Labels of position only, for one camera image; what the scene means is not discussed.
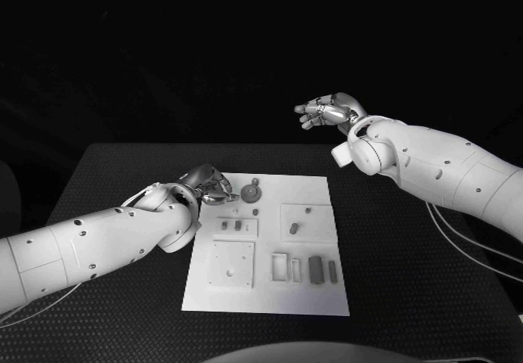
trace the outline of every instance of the black mat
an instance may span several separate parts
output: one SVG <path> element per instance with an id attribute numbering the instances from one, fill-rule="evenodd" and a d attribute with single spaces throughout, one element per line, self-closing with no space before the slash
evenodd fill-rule
<path id="1" fill-rule="evenodd" d="M 0 361 L 198 362 L 299 340 L 350 342 L 423 359 L 520 361 L 522 324 L 495 273 L 450 246 L 425 203 L 388 177 L 369 177 L 355 166 L 339 169 L 333 146 L 95 144 L 49 224 L 119 206 L 153 182 L 173 182 L 202 163 L 224 172 L 327 176 L 349 318 L 183 312 L 189 244 L 173 254 L 155 249 L 35 319 L 0 330 Z M 448 210 L 444 215 L 469 234 L 461 215 Z M 476 247 L 459 245 L 486 260 Z M 46 296 L 18 316 L 62 295 Z"/>

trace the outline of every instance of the dark wall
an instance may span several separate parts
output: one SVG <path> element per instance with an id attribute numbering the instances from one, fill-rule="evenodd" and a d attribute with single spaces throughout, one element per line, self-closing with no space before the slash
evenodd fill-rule
<path id="1" fill-rule="evenodd" d="M 306 19 L 250 27 L 250 18 L 209 23 L 195 12 L 97 7 L 12 21 L 0 53 L 0 160 L 21 181 L 25 229 L 48 220 L 91 143 L 338 144 L 342 133 L 306 132 L 293 113 L 296 104 L 335 92 L 353 95 L 369 113 L 453 132 L 523 166 L 515 29 L 483 23 L 446 33 L 441 20 L 430 32 L 325 24 L 301 33 Z"/>

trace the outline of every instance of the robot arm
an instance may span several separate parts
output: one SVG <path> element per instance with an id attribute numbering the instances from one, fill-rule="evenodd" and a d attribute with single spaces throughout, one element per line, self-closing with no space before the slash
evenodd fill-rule
<path id="1" fill-rule="evenodd" d="M 156 245 L 169 253 L 183 248 L 201 227 L 198 198 L 224 204 L 240 199 L 231 192 L 227 178 L 206 164 L 178 183 L 152 185 L 133 207 L 0 239 L 0 314 L 133 264 Z"/>
<path id="2" fill-rule="evenodd" d="M 523 170 L 450 133 L 349 110 L 338 103 L 346 96 L 325 96 L 294 109 L 306 114 L 304 129 L 348 130 L 348 141 L 333 149 L 339 166 L 353 162 L 368 175 L 388 176 L 414 196 L 483 219 L 523 242 Z"/>

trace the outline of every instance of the small cylinder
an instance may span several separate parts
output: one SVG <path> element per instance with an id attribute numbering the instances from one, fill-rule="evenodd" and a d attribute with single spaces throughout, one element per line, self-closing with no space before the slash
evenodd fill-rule
<path id="1" fill-rule="evenodd" d="M 338 275 L 336 275 L 336 264 L 335 261 L 329 261 L 329 273 L 330 273 L 330 282 L 338 284 Z"/>
<path id="2" fill-rule="evenodd" d="M 290 232 L 291 232 L 291 234 L 297 233 L 297 223 L 293 223 Z"/>
<path id="3" fill-rule="evenodd" d="M 320 256 L 309 258 L 309 273 L 312 276 L 312 284 L 320 285 L 325 283 L 325 264 Z"/>

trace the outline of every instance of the table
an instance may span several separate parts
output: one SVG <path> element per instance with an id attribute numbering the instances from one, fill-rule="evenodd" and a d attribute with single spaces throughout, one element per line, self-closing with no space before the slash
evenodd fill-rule
<path id="1" fill-rule="evenodd" d="M 48 224 L 119 206 L 202 163 L 224 172 L 327 176 L 350 317 L 183 312 L 193 244 L 173 254 L 156 248 L 36 318 L 0 330 L 0 360 L 189 362 L 250 346 L 320 340 L 427 360 L 520 361 L 523 327 L 495 273 L 453 248 L 425 203 L 388 177 L 353 165 L 339 169 L 335 146 L 94 144 Z M 443 212 L 473 237 L 460 213 Z M 477 247 L 453 239 L 486 262 Z M 21 317 L 64 293 L 42 298 Z"/>

